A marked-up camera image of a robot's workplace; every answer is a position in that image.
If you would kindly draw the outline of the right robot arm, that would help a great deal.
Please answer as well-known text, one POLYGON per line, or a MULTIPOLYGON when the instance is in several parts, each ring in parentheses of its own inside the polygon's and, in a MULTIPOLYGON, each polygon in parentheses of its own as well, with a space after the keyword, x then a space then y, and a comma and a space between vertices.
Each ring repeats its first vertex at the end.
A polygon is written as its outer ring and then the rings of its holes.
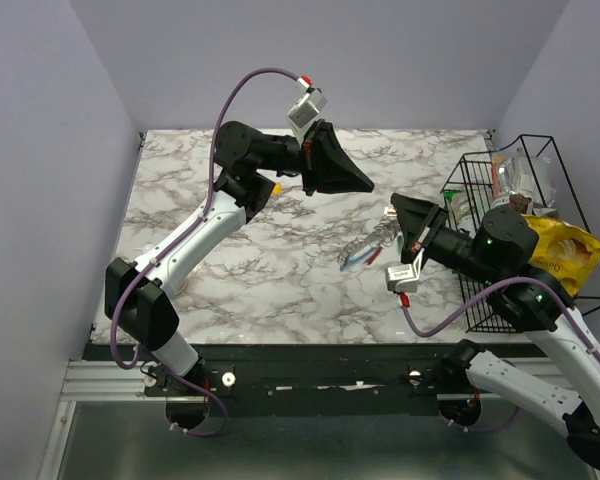
POLYGON ((550 272, 532 264, 538 234, 506 207, 489 210, 470 235, 449 228, 447 210, 436 203, 398 193, 390 202, 403 245, 401 267, 386 273, 389 291, 406 295, 429 260, 483 286, 439 325, 427 331, 413 326, 412 331, 430 338, 484 301, 539 347, 570 386, 543 381, 469 340, 459 341, 426 380, 444 393, 473 387, 504 398, 551 426, 580 460, 600 471, 600 343, 573 296, 550 272))

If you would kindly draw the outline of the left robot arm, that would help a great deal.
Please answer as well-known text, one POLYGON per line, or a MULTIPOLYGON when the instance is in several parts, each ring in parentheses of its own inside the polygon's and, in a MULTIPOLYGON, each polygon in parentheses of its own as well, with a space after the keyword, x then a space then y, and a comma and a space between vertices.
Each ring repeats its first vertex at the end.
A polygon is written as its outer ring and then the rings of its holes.
POLYGON ((212 163, 221 172, 204 203, 150 252, 131 262, 116 258, 105 273, 110 347, 117 347, 117 331, 123 330, 165 367, 168 384, 181 395, 200 387, 201 356, 179 333, 172 298, 219 243, 264 209, 276 184, 263 171, 300 177, 308 196, 374 189, 324 120, 301 140, 229 121, 217 131, 212 163))

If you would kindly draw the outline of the grey curved keyring holder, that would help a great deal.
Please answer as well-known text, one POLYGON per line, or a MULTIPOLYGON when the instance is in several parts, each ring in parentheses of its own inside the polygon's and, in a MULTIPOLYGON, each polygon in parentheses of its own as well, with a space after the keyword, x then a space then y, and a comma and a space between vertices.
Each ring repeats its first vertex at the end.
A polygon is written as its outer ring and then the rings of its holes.
MULTIPOLYGON (((389 217, 388 219, 381 220, 370 232, 363 233, 356 237, 341 249, 337 258, 339 269, 347 258, 364 252, 372 247, 382 248, 384 250, 390 247, 400 235, 400 227, 396 218, 389 217)), ((356 269, 363 265, 368 266, 365 262, 364 264, 358 264, 351 269, 356 269)))

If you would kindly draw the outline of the blue key tag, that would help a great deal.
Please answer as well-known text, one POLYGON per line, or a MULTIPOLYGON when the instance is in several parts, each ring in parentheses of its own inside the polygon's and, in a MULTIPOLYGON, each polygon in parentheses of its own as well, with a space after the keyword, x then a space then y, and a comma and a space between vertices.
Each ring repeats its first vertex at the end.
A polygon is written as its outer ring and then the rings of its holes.
POLYGON ((364 252, 361 252, 357 255, 349 257, 345 260, 345 262, 340 266, 341 271, 349 270, 354 268, 358 264, 364 264, 368 262, 374 255, 376 255, 380 251, 380 248, 372 247, 367 249, 364 252))

